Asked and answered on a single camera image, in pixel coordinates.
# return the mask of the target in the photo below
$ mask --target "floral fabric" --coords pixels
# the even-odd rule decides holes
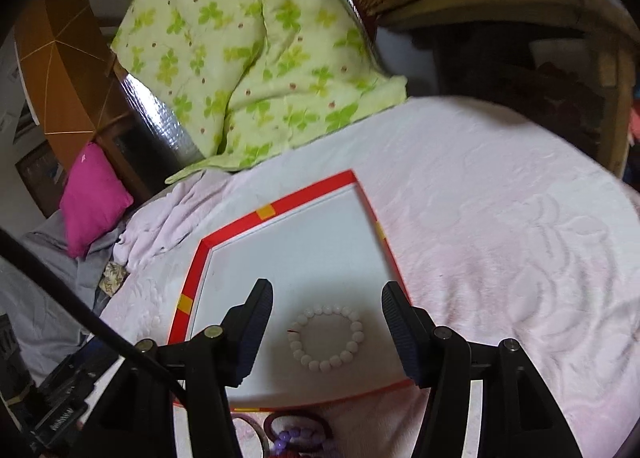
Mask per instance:
[[[134,0],[112,44],[206,160],[240,169],[406,99],[344,0]]]
[[[129,272],[122,265],[109,261],[104,267],[98,287],[109,297],[113,297],[127,277],[129,277]]]

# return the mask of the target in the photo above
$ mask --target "wooden headboard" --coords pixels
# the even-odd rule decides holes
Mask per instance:
[[[116,144],[136,125],[89,0],[31,0],[15,23],[18,62],[45,138],[68,171],[88,141],[101,146],[140,204],[154,192]]]

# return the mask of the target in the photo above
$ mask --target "gray cloth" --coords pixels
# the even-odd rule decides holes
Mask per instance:
[[[84,259],[66,254],[65,225],[57,211],[20,242],[94,307],[96,289],[124,224],[94,241]],[[9,314],[22,358],[37,384],[84,340],[81,326],[61,306],[5,260],[0,259],[0,305]]]

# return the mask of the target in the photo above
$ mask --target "pink blanket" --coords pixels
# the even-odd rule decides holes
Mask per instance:
[[[134,271],[102,318],[132,342],[164,344],[202,237],[347,169],[414,304],[470,341],[520,340],[584,457],[612,457],[640,415],[638,215],[611,174],[503,107],[409,100],[233,175],[196,229]],[[318,409],[346,458],[404,458],[425,401],[408,388]],[[178,456],[189,456],[184,411],[176,437]]]
[[[113,259],[133,272],[180,243],[220,203],[230,175],[208,170],[178,182],[167,195],[144,205],[113,247]]]

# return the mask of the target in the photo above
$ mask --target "screw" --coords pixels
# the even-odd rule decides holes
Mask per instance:
[[[217,324],[207,326],[204,329],[204,336],[209,339],[215,339],[216,337],[220,337],[220,335],[222,335],[222,326],[218,326]]]
[[[146,353],[151,348],[153,348],[155,344],[156,343],[153,342],[151,339],[142,339],[141,341],[138,341],[138,344],[136,344],[136,348],[139,349],[140,352]]]
[[[433,330],[433,334],[438,339],[446,340],[446,339],[450,338],[451,330],[449,328],[447,328],[446,326],[438,326],[438,327],[436,327],[436,329]]]
[[[510,352],[517,352],[520,349],[520,343],[516,339],[505,339],[502,343]]]

